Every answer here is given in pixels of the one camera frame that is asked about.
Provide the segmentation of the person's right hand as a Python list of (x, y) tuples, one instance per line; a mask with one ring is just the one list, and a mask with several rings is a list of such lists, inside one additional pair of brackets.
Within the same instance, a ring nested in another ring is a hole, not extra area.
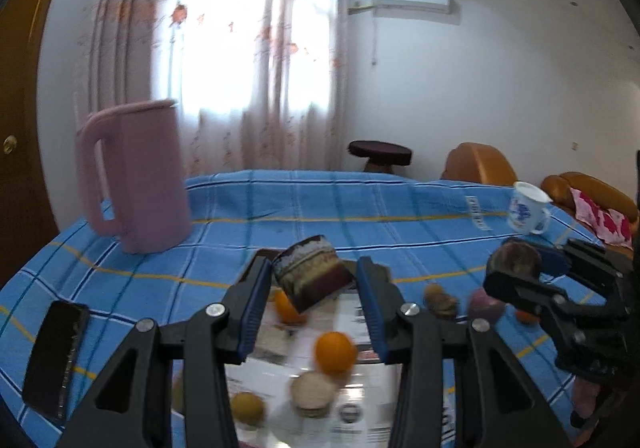
[(600, 385), (575, 376), (572, 388), (574, 411), (582, 419), (589, 419), (596, 410)]

